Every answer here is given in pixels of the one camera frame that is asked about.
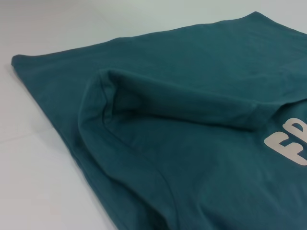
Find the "teal blue shirt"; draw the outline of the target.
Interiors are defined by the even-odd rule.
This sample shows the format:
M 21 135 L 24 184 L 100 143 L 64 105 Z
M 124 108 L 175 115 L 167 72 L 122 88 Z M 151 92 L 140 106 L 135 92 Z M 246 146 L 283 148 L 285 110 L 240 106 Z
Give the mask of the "teal blue shirt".
M 11 65 L 118 230 L 307 230 L 307 34 L 254 12 Z

